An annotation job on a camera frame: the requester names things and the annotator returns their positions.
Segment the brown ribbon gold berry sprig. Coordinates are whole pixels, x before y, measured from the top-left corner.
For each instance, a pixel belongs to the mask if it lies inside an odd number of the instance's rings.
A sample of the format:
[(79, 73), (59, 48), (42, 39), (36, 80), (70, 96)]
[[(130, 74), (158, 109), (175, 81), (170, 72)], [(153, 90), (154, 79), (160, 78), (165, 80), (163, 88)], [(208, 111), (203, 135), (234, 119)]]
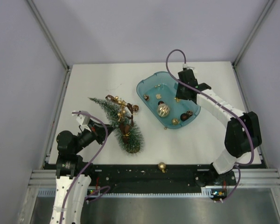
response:
[(118, 96), (107, 95), (105, 99), (119, 105), (118, 117), (121, 138), (125, 144), (128, 144), (131, 128), (134, 127), (132, 104), (127, 103)]

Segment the small green christmas tree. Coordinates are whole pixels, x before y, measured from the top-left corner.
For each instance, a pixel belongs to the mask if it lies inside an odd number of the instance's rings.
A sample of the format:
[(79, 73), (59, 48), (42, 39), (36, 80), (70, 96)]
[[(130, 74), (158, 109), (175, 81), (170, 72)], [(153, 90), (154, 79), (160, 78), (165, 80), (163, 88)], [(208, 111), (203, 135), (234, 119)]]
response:
[(107, 95), (105, 99), (89, 98), (105, 112), (109, 124), (114, 127), (115, 136), (122, 150), (128, 154), (137, 154), (144, 147), (144, 137), (134, 116), (139, 106), (133, 105), (118, 96)]

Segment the large frosted pine cone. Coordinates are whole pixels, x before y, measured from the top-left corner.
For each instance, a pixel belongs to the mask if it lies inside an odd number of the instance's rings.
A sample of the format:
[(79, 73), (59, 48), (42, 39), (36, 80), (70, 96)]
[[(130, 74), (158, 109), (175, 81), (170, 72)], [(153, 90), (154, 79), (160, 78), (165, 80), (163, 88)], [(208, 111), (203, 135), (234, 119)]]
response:
[(133, 109), (133, 114), (137, 114), (139, 112), (139, 106), (138, 105), (133, 105), (132, 109)]

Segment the gold glitter ball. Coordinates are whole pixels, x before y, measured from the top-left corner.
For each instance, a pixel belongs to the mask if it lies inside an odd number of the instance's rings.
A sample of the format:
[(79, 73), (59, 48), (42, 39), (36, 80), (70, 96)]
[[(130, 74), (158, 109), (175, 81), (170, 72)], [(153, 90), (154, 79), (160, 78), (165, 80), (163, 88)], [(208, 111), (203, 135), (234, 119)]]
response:
[(166, 164), (164, 162), (160, 162), (158, 164), (158, 169), (162, 172), (162, 173), (166, 173)]

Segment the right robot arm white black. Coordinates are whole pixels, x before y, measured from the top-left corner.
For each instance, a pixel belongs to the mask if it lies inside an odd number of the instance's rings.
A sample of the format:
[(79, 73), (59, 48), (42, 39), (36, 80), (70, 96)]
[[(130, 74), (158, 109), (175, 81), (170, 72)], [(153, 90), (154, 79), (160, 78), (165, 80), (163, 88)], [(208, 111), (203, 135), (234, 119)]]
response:
[(191, 100), (220, 121), (226, 128), (224, 150), (210, 164), (209, 171), (195, 176), (197, 185), (218, 185), (223, 182), (234, 165), (246, 153), (251, 153), (249, 164), (254, 160), (254, 150), (262, 144), (259, 118), (255, 112), (244, 112), (221, 99), (209, 85), (199, 84), (192, 69), (178, 72), (176, 97)]

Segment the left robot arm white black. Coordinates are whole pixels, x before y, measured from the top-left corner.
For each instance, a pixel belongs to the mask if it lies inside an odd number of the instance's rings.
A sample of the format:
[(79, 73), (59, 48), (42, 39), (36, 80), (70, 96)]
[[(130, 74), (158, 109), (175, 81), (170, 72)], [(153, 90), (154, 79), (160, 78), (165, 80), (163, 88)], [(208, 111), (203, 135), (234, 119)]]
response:
[(80, 132), (73, 135), (62, 131), (57, 135), (58, 158), (56, 161), (56, 194), (50, 223), (78, 224), (89, 185), (96, 181), (92, 162), (84, 162), (78, 155), (92, 142), (104, 146), (114, 130), (109, 124), (87, 112), (73, 112), (79, 123)]

